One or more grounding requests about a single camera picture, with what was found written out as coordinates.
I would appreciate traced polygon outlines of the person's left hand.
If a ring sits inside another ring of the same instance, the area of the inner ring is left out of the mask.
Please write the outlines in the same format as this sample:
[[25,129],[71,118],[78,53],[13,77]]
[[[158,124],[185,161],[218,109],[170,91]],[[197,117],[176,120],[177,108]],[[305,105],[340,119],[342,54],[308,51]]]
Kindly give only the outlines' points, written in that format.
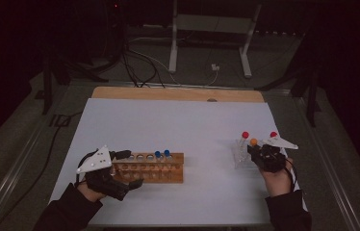
[[97,202],[106,197],[105,194],[90,189],[86,182],[79,183],[77,190],[90,202]]

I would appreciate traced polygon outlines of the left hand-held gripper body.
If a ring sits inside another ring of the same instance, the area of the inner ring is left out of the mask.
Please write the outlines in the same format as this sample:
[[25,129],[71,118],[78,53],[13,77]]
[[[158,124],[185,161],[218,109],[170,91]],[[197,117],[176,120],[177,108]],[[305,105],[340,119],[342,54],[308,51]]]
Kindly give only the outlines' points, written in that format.
[[112,175],[115,154],[107,146],[87,154],[76,170],[76,188],[79,183],[86,182],[90,189],[122,201],[129,188]]

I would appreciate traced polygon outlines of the white table cover sheet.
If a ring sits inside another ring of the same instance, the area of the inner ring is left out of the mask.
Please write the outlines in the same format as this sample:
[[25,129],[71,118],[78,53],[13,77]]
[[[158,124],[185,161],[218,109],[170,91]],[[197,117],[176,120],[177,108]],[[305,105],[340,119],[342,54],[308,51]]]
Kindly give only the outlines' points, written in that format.
[[269,222],[257,168],[235,168],[231,146],[247,131],[263,140],[276,126],[265,103],[88,100],[51,197],[75,179],[78,163],[102,146],[180,152],[182,184],[144,184],[122,201],[107,197],[97,226],[222,226]]

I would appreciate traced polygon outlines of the white metal stand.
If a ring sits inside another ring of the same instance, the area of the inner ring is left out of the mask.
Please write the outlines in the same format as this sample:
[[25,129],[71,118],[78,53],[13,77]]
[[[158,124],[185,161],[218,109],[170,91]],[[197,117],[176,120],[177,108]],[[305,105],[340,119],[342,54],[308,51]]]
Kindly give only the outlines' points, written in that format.
[[177,68],[177,32],[189,30],[192,32],[220,32],[245,35],[245,42],[239,48],[240,60],[245,78],[252,77],[247,51],[253,38],[256,23],[262,9],[262,5],[255,4],[253,16],[249,18],[213,16],[200,14],[183,14],[178,12],[178,0],[173,0],[171,47],[168,60],[168,72],[175,73]]

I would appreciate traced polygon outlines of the metal floor rail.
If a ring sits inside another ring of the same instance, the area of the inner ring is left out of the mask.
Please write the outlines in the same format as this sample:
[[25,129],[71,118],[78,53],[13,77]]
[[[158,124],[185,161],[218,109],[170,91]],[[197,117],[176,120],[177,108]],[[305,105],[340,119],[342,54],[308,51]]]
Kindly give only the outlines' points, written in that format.
[[33,149],[35,148],[36,143],[46,124],[47,122],[42,120],[39,121],[38,124],[34,127],[33,132],[24,144],[21,152],[18,154],[9,171],[6,173],[2,182],[0,183],[0,214],[1,210],[4,208],[5,204],[10,198],[22,172],[24,171],[28,159],[32,155]]
[[307,106],[305,105],[305,101],[302,98],[296,98],[296,97],[294,97],[293,100],[298,109],[301,120],[303,121],[304,126],[309,136],[311,137],[311,141],[316,147],[316,155],[320,161],[321,168],[330,186],[330,189],[333,193],[336,203],[341,211],[342,217],[344,218],[344,221],[347,225],[348,231],[360,231],[360,221],[354,213],[353,207],[339,179],[335,167],[330,161],[326,149],[323,147],[321,139],[317,134],[316,128],[312,127],[307,119],[307,115],[306,115]]

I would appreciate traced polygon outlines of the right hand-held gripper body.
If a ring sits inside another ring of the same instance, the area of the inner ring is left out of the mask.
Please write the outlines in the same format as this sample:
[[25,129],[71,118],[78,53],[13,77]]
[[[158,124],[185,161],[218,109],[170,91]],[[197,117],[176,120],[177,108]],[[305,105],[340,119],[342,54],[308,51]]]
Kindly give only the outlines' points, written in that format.
[[285,167],[287,157],[282,153],[283,148],[298,149],[296,144],[286,141],[280,137],[262,140],[261,153],[259,157],[252,157],[252,161],[258,168],[267,172],[277,172]]

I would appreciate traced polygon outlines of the clear acrylic test tube rack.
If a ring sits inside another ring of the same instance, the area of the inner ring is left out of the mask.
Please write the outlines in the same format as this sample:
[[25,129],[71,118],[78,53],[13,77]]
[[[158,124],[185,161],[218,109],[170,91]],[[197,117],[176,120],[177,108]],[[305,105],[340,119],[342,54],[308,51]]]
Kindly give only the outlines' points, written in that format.
[[[244,145],[244,150],[240,149],[240,140],[235,140],[235,143],[231,146],[231,151],[234,157],[235,168],[250,168],[255,169],[257,165],[251,160],[251,155],[247,152],[247,147],[250,145],[250,140],[247,139]],[[257,140],[257,145],[262,146],[263,142]]]

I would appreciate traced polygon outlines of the person's right hand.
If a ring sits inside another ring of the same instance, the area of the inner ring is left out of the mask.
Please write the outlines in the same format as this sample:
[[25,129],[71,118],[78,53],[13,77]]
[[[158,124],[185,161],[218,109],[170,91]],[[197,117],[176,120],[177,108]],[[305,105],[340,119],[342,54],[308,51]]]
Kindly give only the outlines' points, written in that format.
[[288,158],[285,161],[285,164],[285,167],[277,172],[260,170],[270,197],[276,197],[292,191],[291,169],[293,166],[293,160]]

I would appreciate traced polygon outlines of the wooden test tube rack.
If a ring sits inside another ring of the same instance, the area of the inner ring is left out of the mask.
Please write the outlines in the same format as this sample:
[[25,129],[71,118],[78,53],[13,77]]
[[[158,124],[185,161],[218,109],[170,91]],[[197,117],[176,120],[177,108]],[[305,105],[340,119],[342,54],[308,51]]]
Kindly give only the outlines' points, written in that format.
[[162,153],[162,157],[157,161],[154,153],[132,153],[129,158],[113,160],[112,175],[124,183],[142,179],[144,183],[182,184],[184,154],[170,152],[168,160]]

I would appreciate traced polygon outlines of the black metal stand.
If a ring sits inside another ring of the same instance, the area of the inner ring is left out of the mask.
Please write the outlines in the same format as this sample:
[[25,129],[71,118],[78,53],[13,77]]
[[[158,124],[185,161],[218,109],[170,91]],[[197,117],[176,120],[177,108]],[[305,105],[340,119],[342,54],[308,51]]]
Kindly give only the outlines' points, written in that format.
[[59,85],[67,86],[71,82],[71,77],[69,76],[67,70],[71,68],[77,72],[80,72],[85,77],[89,78],[94,82],[106,83],[107,80],[100,78],[90,72],[89,70],[84,69],[80,65],[71,62],[69,60],[55,59],[50,57],[45,57],[42,63],[43,70],[43,91],[40,95],[44,100],[43,114],[46,115],[49,112],[53,104],[52,96],[52,80],[55,80]]
[[315,127],[315,112],[319,108],[317,103],[317,89],[320,70],[320,65],[306,65],[305,67],[300,67],[296,70],[287,71],[282,77],[262,87],[255,88],[255,90],[269,91],[295,79],[296,81],[289,90],[289,93],[295,98],[302,97],[304,93],[307,93],[305,115],[310,125]]

